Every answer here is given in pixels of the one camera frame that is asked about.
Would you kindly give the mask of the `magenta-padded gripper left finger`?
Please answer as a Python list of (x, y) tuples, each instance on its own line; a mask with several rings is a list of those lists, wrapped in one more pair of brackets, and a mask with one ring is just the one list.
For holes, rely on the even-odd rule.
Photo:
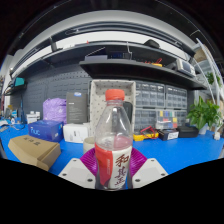
[(95, 149), (87, 151), (80, 159), (72, 158), (60, 172), (59, 177), (78, 186), (94, 189), (98, 164), (95, 157)]

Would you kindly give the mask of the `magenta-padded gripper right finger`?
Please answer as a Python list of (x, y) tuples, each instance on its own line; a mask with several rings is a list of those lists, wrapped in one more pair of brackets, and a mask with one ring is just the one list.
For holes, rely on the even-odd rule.
[(147, 159), (140, 151), (132, 149), (128, 173), (129, 189), (146, 186), (167, 175), (168, 173), (155, 158)]

